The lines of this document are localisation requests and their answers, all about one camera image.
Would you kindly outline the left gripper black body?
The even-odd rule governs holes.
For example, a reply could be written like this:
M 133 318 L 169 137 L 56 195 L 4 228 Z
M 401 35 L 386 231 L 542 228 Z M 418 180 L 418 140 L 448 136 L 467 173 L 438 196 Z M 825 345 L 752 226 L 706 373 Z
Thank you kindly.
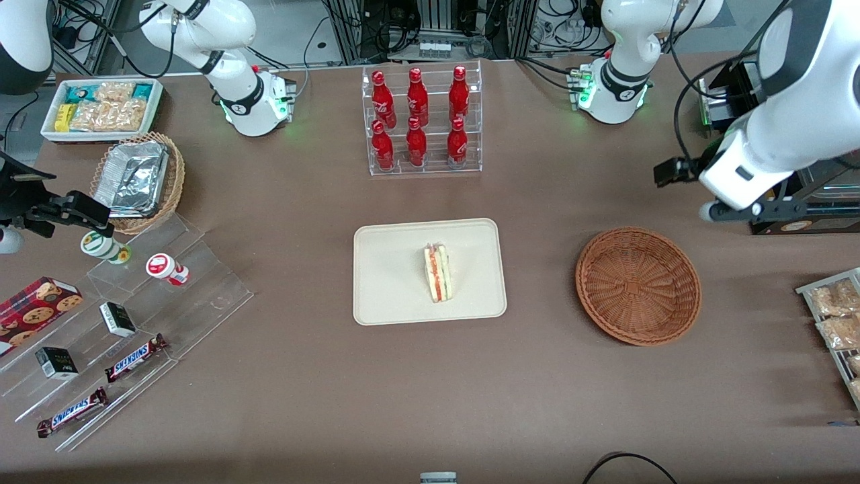
M 709 169 L 710 166 L 713 165 L 714 159 L 718 156 L 720 152 L 720 147 L 720 143 L 710 143 L 700 156 L 692 157 L 691 174 L 694 175 L 694 177 L 700 177 L 700 175 L 704 173 L 706 169 Z

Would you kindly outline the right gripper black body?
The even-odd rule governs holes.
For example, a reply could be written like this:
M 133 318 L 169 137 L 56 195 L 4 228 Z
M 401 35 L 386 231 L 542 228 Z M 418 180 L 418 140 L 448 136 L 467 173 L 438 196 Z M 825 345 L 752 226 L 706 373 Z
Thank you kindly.
M 45 188 L 44 181 L 56 179 L 56 175 L 24 165 L 7 153 L 1 156 L 2 225 L 51 238 L 56 223 L 68 223 L 62 206 L 53 202 L 56 195 Z

